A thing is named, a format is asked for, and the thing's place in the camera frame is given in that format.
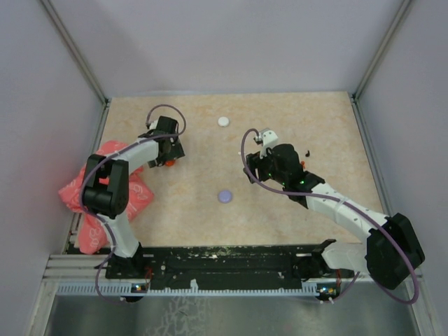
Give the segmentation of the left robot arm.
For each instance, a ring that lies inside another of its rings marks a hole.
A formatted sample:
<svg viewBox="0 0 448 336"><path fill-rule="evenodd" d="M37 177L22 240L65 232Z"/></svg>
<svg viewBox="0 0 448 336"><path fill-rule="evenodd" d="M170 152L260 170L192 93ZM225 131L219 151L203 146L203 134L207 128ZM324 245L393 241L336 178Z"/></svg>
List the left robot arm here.
<svg viewBox="0 0 448 336"><path fill-rule="evenodd" d="M127 217L130 175L145 164L160 167L185 154L177 120L160 116L148 131L130 145L109 155L92 154L86 162L79 192L81 209L95 216L104 228L113 255L123 258L121 270L132 278L141 276L146 261L136 255L140 246Z"/></svg>

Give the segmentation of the purple charging case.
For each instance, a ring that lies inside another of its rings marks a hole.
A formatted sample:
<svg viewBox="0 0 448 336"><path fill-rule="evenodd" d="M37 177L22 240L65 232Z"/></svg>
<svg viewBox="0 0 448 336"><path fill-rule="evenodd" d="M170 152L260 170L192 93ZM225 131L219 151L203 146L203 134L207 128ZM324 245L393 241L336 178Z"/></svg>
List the purple charging case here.
<svg viewBox="0 0 448 336"><path fill-rule="evenodd" d="M218 193L218 201L223 204L228 204L232 201L233 195L230 190L221 190Z"/></svg>

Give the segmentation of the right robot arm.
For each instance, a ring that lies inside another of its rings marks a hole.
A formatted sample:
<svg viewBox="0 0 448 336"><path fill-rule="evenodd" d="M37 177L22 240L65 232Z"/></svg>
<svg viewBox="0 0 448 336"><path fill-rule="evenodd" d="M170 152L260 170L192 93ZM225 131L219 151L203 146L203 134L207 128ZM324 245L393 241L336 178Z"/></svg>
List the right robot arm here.
<svg viewBox="0 0 448 336"><path fill-rule="evenodd" d="M337 192L326 181L305 171L290 144L268 148L264 153L243 154L243 171L251 183L263 186L272 180L287 196L304 208L323 214L349 231L358 242L334 239L323 242L314 252L312 266L319 276L335 270L366 272L382 288L396 289L425 260L423 249L410 220L373 211Z"/></svg>

